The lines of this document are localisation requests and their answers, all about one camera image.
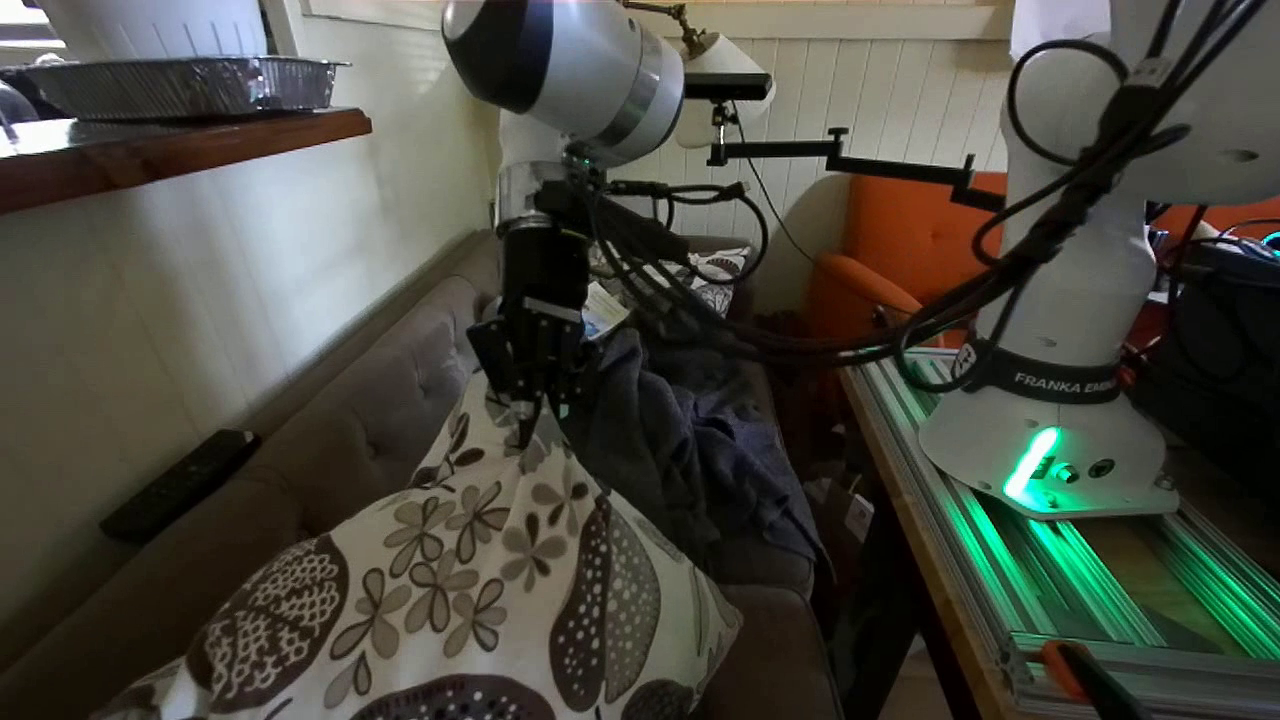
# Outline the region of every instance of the green light strip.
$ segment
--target green light strip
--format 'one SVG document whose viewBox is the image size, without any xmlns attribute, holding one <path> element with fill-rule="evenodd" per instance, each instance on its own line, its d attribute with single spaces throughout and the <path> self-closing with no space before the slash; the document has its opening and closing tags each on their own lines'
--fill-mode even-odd
<svg viewBox="0 0 1280 720">
<path fill-rule="evenodd" d="M 1059 428 L 1043 428 L 1033 434 L 1033 447 L 1016 460 L 1012 475 L 1006 481 L 1006 495 L 1023 501 L 1033 473 L 1043 463 L 1059 434 Z"/>
</svg>

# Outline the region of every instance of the paper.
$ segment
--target paper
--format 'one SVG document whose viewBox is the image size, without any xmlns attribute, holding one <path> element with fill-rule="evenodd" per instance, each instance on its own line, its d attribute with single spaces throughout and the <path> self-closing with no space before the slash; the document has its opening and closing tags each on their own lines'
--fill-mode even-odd
<svg viewBox="0 0 1280 720">
<path fill-rule="evenodd" d="M 1008 53 L 1023 57 L 1043 40 L 1109 37 L 1113 0 L 1016 0 Z"/>
</svg>

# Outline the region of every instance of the patterned cushion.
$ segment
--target patterned cushion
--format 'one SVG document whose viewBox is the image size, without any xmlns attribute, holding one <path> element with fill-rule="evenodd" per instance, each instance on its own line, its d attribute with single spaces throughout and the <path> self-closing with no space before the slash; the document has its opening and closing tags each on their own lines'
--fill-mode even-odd
<svg viewBox="0 0 1280 720">
<path fill-rule="evenodd" d="M 665 262 L 698 300 L 703 300 L 713 312 L 730 317 L 731 292 L 744 262 L 753 261 L 753 249 L 715 249 L 715 250 L 691 250 L 689 262 Z M 625 309 L 635 309 L 635 296 L 617 279 L 614 262 L 603 256 L 593 256 L 597 282 L 617 296 Z"/>
<path fill-rule="evenodd" d="M 109 717 L 689 717 L 740 612 L 477 376 L 404 488 L 259 568 Z"/>
</svg>

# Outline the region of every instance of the wire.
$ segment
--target wire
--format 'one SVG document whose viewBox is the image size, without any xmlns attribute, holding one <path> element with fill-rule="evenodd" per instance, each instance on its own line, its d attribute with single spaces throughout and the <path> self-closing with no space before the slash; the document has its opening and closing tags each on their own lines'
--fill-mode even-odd
<svg viewBox="0 0 1280 720">
<path fill-rule="evenodd" d="M 702 302 L 665 262 L 655 262 L 653 250 L 644 249 L 644 235 L 625 235 L 625 231 L 609 235 L 603 261 L 617 269 L 625 286 L 635 296 L 642 312 L 684 331 L 684 338 L 713 342 L 713 348 L 726 348 L 726 353 L 749 355 L 749 358 L 860 363 L 860 358 L 891 355 L 895 363 L 904 363 L 904 348 L 911 348 L 928 335 L 942 335 L 956 323 L 967 323 L 984 302 L 1006 296 L 1006 309 L 1002 309 L 991 335 L 990 335 L 990 342 L 1002 342 L 1035 269 L 1049 262 L 1071 240 L 1071 229 L 1082 229 L 1089 206 L 1104 191 L 1113 191 L 1113 181 L 1121 177 L 1121 169 L 1129 169 L 1135 156 L 1152 151 L 1152 142 L 1166 148 L 1170 140 L 1180 140 L 1173 130 L 1155 130 L 1161 118 L 1199 81 L 1199 72 L 1211 66 L 1211 59 L 1248 28 L 1256 9 L 1262 4 L 1254 4 L 1254 0 L 1235 0 L 1235 4 L 1216 0 L 1155 92 L 1125 83 L 1099 118 L 1099 137 L 1082 151 L 1082 158 L 1069 158 L 1069 171 L 1059 181 L 1035 186 L 1021 203 L 1008 203 L 977 231 L 972 249 L 990 262 L 990 270 L 982 270 L 982 277 L 966 279 L 960 286 L 943 292 L 942 300 L 926 302 L 908 323 L 895 323 L 875 338 L 816 342 L 816 338 L 796 338 L 796 335 L 776 335 L 776 331 L 760 331 L 749 323 L 731 323 L 731 321 L 715 317 L 709 302 Z M 1177 0 L 1166 4 L 1166 14 L 1152 32 L 1150 53 L 1170 47 L 1173 11 L 1177 11 Z M 1116 65 L 1116 57 L 1109 57 L 1104 47 L 1094 47 L 1094 45 L 1059 45 L 1059 47 L 1094 53 L 1109 66 Z M 783 240 L 806 261 L 816 261 L 811 250 L 800 249 L 800 240 L 783 224 L 760 169 L 753 158 L 749 158 L 749 169 L 753 169 L 760 195 L 766 195 L 767 211 L 776 216 Z M 1059 191 L 1055 203 L 1035 216 L 1035 224 L 1028 229 L 1028 235 L 1012 250 L 1006 250 L 1002 261 L 991 250 L 984 250 L 984 240 L 991 229 L 1008 224 L 1012 216 L 1028 211 L 1033 203 L 1049 201 L 1053 191 Z M 972 371 L 954 376 L 949 387 L 972 387 L 972 384 L 982 384 L 982 371 L 984 371 L 984 358 L 972 363 Z"/>
<path fill-rule="evenodd" d="M 1150 45 L 1150 59 L 1166 57 L 1177 11 L 1180 11 L 1180 0 L 1166 0 L 1166 14 L 1161 14 L 1155 37 Z"/>
<path fill-rule="evenodd" d="M 776 231 L 783 231 L 783 240 L 792 242 L 796 256 L 806 256 L 807 262 L 819 262 L 819 261 L 796 240 L 792 224 L 789 224 L 783 211 L 776 206 L 776 201 L 772 201 L 772 191 L 767 191 L 767 182 L 766 182 L 766 177 L 760 177 L 760 169 L 757 169 L 753 156 L 749 156 L 749 171 L 757 177 L 757 186 L 760 186 L 760 195 L 766 195 L 766 203 L 767 203 L 767 216 L 776 220 Z"/>
<path fill-rule="evenodd" d="M 736 286 L 744 279 L 757 277 L 757 269 L 766 262 L 767 256 L 767 220 L 760 211 L 760 203 L 744 191 L 744 182 L 655 182 L 655 181 L 617 181 L 609 182 L 614 195 L 648 195 L 653 201 L 653 220 L 655 220 L 655 203 L 665 201 L 669 203 L 669 229 L 677 224 L 677 203 L 744 203 L 757 220 L 757 249 L 753 256 L 744 261 L 740 270 L 731 277 L 709 277 L 702 262 L 691 261 L 671 261 L 679 262 L 684 270 L 702 277 L 703 282 L 715 282 L 715 286 Z"/>
<path fill-rule="evenodd" d="M 1033 53 L 1023 53 L 1023 57 L 1012 65 L 1012 72 L 1008 72 L 1008 92 L 1006 92 L 1006 97 L 1008 97 L 1008 101 L 1006 101 L 1006 107 L 1008 107 L 1008 127 L 1012 127 L 1016 140 L 1023 140 L 1035 156 L 1043 156 L 1043 158 L 1053 158 L 1053 165 L 1071 165 L 1071 156 L 1059 156 L 1059 151 L 1043 148 L 1043 142 L 1028 130 L 1023 113 L 1021 113 L 1021 105 L 1016 105 L 1021 83 L 1023 83 L 1023 66 L 1028 66 L 1035 57 L 1055 53 L 1055 47 L 1097 57 L 1099 65 L 1113 66 L 1116 81 L 1125 81 L 1129 66 L 1125 66 L 1125 59 L 1121 59 L 1116 53 L 1109 53 L 1109 47 L 1099 47 L 1099 45 L 1089 45 L 1089 40 L 1049 40 L 1049 45 L 1035 45 Z"/>
</svg>

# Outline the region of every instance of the wall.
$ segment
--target wall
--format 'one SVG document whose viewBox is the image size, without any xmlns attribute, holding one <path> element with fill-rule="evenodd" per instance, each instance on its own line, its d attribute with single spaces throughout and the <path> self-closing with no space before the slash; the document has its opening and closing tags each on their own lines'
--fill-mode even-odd
<svg viewBox="0 0 1280 720">
<path fill-rule="evenodd" d="M 494 115 L 441 37 L 271 11 L 373 140 L 0 216 L 0 664 L 120 558 L 109 509 L 489 216 Z"/>
<path fill-rule="evenodd" d="M 991 0 L 702 0 L 703 28 L 731 28 L 776 77 L 776 101 L 749 115 L 749 140 L 819 140 L 848 127 L 845 156 L 1006 169 L 1002 101 L 1008 81 L 1008 4 Z M 709 169 L 709 148 L 669 140 L 621 177 L 671 182 L 744 181 L 749 165 Z M 757 158 L 789 231 L 772 224 L 772 256 L 757 277 L 760 312 L 796 309 L 807 256 L 835 249 L 841 181 L 819 158 Z M 749 211 L 684 211 L 679 231 L 753 235 Z"/>
<path fill-rule="evenodd" d="M 61 53 L 61 45 L 0 45 L 0 66 L 20 66 L 20 65 L 34 65 L 37 57 L 43 53 Z"/>
</svg>

